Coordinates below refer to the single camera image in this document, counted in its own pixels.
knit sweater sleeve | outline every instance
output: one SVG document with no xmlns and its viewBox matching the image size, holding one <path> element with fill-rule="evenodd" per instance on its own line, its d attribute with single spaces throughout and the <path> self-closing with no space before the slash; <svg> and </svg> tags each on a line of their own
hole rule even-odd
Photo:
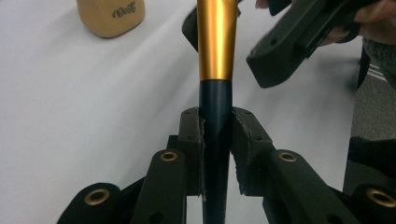
<svg viewBox="0 0 396 224">
<path fill-rule="evenodd" d="M 396 90 L 396 46 L 384 45 L 363 38 L 367 54 L 380 67 L 390 86 Z"/>
</svg>

person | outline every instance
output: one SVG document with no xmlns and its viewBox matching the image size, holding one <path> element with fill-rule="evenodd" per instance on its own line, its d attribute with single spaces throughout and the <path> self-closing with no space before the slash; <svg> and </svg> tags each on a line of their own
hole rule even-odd
<svg viewBox="0 0 396 224">
<path fill-rule="evenodd" d="M 256 8 L 268 8 L 267 0 L 257 0 Z M 389 85 L 396 90 L 396 0 L 380 0 L 358 10 L 355 22 L 361 25 L 363 47 L 380 67 Z M 343 27 L 334 27 L 321 46 L 344 39 Z"/>
</svg>

table surface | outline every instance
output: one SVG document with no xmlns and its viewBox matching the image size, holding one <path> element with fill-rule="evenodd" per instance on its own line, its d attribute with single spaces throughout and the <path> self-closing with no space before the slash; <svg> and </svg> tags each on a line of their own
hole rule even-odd
<svg viewBox="0 0 396 224">
<path fill-rule="evenodd" d="M 180 113 L 198 106 L 198 55 L 181 33 L 195 4 L 146 1 L 139 26 L 103 39 L 83 26 L 76 1 L 0 0 L 2 223 L 55 223 L 90 184 L 123 189 L 146 174 Z M 320 48 L 287 82 L 261 89 L 246 57 L 279 16 L 254 4 L 239 6 L 233 105 L 341 189 L 361 41 Z M 234 172 L 232 160 L 227 223 L 266 223 L 262 199 L 240 196 Z M 202 223 L 197 197 L 187 221 Z"/>
</svg>

human hand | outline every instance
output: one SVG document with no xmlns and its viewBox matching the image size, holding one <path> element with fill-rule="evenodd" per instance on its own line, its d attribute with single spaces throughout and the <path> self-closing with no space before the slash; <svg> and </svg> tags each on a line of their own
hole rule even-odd
<svg viewBox="0 0 396 224">
<path fill-rule="evenodd" d="M 257 8 L 268 8 L 267 0 L 257 0 Z M 375 42 L 396 46 L 396 0 L 381 0 L 358 10 L 355 22 L 360 35 Z M 334 27 L 321 46 L 340 41 L 348 35 L 343 27 Z"/>
</svg>

brass screw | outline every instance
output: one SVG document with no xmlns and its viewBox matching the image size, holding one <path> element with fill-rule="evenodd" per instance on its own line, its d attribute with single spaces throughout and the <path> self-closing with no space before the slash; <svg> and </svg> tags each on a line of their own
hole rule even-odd
<svg viewBox="0 0 396 224">
<path fill-rule="evenodd" d="M 396 207 L 396 199 L 379 189 L 368 189 L 367 196 L 375 203 L 382 206 L 393 208 Z"/>
<path fill-rule="evenodd" d="M 87 205 L 97 205 L 103 203 L 110 196 L 108 189 L 95 189 L 85 196 L 84 202 Z"/>
<path fill-rule="evenodd" d="M 290 161 L 290 162 L 292 162 L 292 161 L 297 161 L 297 158 L 296 158 L 294 155 L 292 155 L 292 154 L 290 154 L 290 153 L 287 153 L 287 152 L 282 152 L 282 153 L 280 153 L 280 154 L 279 154 L 279 158 L 280 158 L 282 161 Z"/>
<path fill-rule="evenodd" d="M 175 152 L 164 152 L 161 155 L 162 161 L 175 161 L 177 159 L 177 154 Z"/>
</svg>

